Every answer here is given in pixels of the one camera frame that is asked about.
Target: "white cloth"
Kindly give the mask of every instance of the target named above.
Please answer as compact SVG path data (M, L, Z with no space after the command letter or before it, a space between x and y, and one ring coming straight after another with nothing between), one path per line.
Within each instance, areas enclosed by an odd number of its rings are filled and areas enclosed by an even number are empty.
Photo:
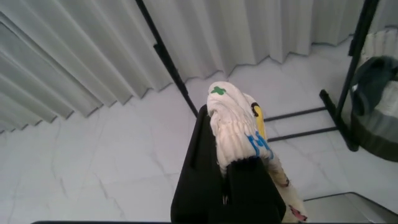
M286 204L282 222L304 222L307 213L303 201L290 184L279 158L266 143L266 134L264 137L259 134L253 103L253 97L228 82L215 82L209 87L207 110L221 173L225 175L233 161L260 157Z

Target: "dark gray cloth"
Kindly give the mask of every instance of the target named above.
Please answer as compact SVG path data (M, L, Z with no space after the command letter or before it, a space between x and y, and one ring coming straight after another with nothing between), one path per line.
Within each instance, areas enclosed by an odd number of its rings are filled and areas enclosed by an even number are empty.
M372 112L397 71L398 61L387 56L372 57L360 66L350 88L354 114L363 116Z

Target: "pleated curtain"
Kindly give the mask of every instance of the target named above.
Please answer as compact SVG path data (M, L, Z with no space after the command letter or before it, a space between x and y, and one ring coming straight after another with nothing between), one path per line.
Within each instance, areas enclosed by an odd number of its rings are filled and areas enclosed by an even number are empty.
M268 56L283 63L314 42L337 45L354 32L363 0L144 3L185 81ZM382 0L372 31L398 24L396 9ZM134 0L0 1L0 132L161 90L172 79L154 44Z

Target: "horizontal metal bar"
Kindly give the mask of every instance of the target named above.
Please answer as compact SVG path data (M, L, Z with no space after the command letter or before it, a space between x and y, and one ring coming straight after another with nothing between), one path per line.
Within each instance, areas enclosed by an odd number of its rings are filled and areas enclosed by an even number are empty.
M338 130L337 127L322 128L322 129L318 129L318 130L314 130L314 131L306 131L306 132L303 132L303 133L290 134L290 135L286 135L286 136L270 138L270 139L268 139L267 142L286 140L286 139L297 138L297 137L302 137L302 136L308 136L308 135L311 135L311 134L320 134L320 133L325 133L325 132L329 132L329 131L336 131L336 130Z
M314 109L309 109L309 110L305 110L305 111L294 112L294 113L290 113L290 114L283 114L283 115L275 116L275 117L271 117L271 118L265 118L264 122L274 121L276 119L290 118L293 116L303 115L303 114L307 114L307 113L314 113L314 112L323 111L323 110L326 110L325 106L322 106L319 108L314 108Z

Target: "black frame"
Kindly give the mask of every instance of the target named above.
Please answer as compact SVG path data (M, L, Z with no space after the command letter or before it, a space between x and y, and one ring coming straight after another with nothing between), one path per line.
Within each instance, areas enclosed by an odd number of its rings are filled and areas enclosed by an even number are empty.
M162 41L162 38L159 35L159 32L156 29L156 26L155 26L152 18L149 15L147 8L145 7L144 2L142 0L136 0L136 2L137 2L139 9L142 12L142 15L144 16L146 22L148 23L150 30L152 31L152 33L157 41L157 44L154 45L156 52L158 53L159 57L161 58L161 60L163 61L164 65L165 65L165 67L169 71L170 76L173 78L173 81L177 85L177 87L180 90L185 101L188 103L189 107L191 108L192 113L197 117L198 110L195 108L195 105L192 103L192 100L190 99L190 97L188 95L187 87L185 86L184 82L182 81L180 75L178 74L178 71L175 68L175 65L166 49L166 46L164 45L164 43ZM344 138L349 150L357 151L359 149L358 143L355 140L354 136L352 135L352 132L349 130L348 126L345 124L345 122L341 118L341 112L343 110L343 106L344 106L345 100L347 98L349 87L350 87L351 81L354 77L356 67L358 66L358 62L361 58L361 51L362 51L363 45L365 43L366 36L369 32L371 23L373 21L373 17L376 12L378 3L379 3L379 0L365 0L365 2L363 4L358 23L356 25L354 37L353 37L353 39L351 41L351 45L349 47L348 55L352 56L352 59L351 59L350 65L349 65L348 73L346 76L346 80L345 80L343 89L341 91L341 95L340 95L340 99L338 101L337 107L330 99L329 94L326 92L326 90L322 90L319 95L320 95L320 98L322 99L323 103L325 104L324 107L294 112L294 113L290 113L290 114L283 114L280 116L275 116L275 117L264 119L264 122L267 122L267 121L290 118L293 116L299 116L299 115L303 115L303 114L309 114L309 113L327 110L336 126L330 127L330 128L317 129L317 130L313 130L313 131L306 131L303 133L290 134L290 135L286 135L286 136L279 136L276 138L270 138L270 139L268 139L269 142L286 140L286 139L290 139L290 138L297 138L297 137L301 137L301 136L308 136L311 134L325 133L325 132L329 132L329 131L338 130L340 132L340 134L342 135L342 137Z

